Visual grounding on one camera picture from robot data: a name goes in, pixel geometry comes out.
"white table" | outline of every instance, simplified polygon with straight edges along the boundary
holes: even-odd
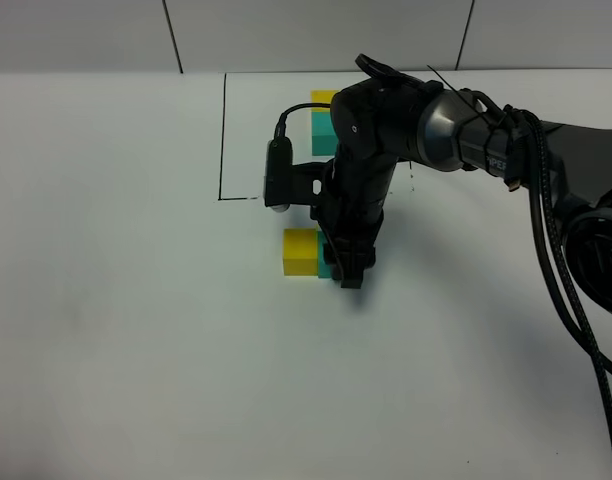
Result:
[[[611,477],[526,192],[398,167],[361,292],[282,276],[305,208],[217,200],[261,194],[284,108],[360,78],[228,75],[220,175],[222,76],[0,76],[0,477]],[[448,78],[612,127],[612,71]],[[289,135],[308,160],[306,112]]]

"white surface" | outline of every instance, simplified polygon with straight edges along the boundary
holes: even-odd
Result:
[[[178,71],[161,0],[0,0],[0,72]]]
[[[551,75],[454,79],[576,118],[540,94]],[[263,151],[245,130],[267,139],[303,97],[300,75],[264,78],[274,96],[239,83],[261,111],[227,102],[227,124],[257,111],[226,137],[251,182],[243,163]],[[590,361],[543,288],[525,192],[421,167],[411,192],[404,169],[361,292],[286,279],[281,232],[307,213],[216,201],[221,89],[0,76],[0,478],[610,478]],[[608,100],[573,93],[612,125]],[[612,356],[612,318],[589,315]]]
[[[612,0],[477,0],[460,69],[612,68]]]
[[[189,348],[217,320],[201,292],[222,89],[0,75],[1,479],[181,478],[155,466],[210,420],[178,402],[201,404]]]
[[[454,68],[470,0],[168,0],[186,71]]]

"stacked blocks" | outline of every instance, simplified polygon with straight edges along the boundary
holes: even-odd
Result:
[[[310,92],[314,103],[330,103],[337,90],[313,90]],[[337,150],[337,136],[327,108],[313,108],[311,112],[313,156],[333,156]]]
[[[284,275],[331,278],[324,262],[326,236],[314,228],[284,230]]]

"teal block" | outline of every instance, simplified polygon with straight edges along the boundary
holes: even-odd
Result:
[[[333,156],[337,151],[337,136],[329,112],[312,112],[313,156]]]
[[[333,120],[328,112],[312,112],[311,125],[313,126],[313,137],[335,135]]]
[[[324,245],[326,244],[326,235],[321,230],[317,230],[317,277],[332,278],[330,266],[324,261]]]
[[[332,157],[337,151],[337,137],[313,137],[313,156]]]

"black line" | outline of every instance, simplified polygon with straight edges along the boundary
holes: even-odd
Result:
[[[229,200],[257,200],[259,197],[228,197],[228,198],[220,198],[220,202],[227,202]]]
[[[462,37],[462,45],[459,47],[459,55],[457,55],[457,63],[455,64],[455,70],[459,70],[459,62],[462,59],[462,52],[464,51],[464,44],[466,43],[466,35],[468,34],[468,27],[470,27],[470,17],[473,16],[473,8],[475,8],[475,0],[471,0],[470,11],[468,12],[468,20],[466,20],[466,28],[464,28],[464,36]]]
[[[222,175],[224,174],[224,133],[226,131],[226,79],[228,74],[224,74],[224,97],[222,99],[222,152],[219,157],[219,195],[217,200],[227,200],[222,198]]]
[[[164,14],[166,15],[166,21],[168,22],[168,31],[170,32],[170,39],[173,41],[173,48],[175,49],[175,57],[177,58],[177,66],[179,67],[179,73],[184,73],[182,68],[182,60],[179,58],[179,50],[177,49],[177,41],[175,40],[175,33],[173,32],[173,24],[170,21],[170,15],[168,14],[168,5],[166,0],[162,0],[164,6]]]

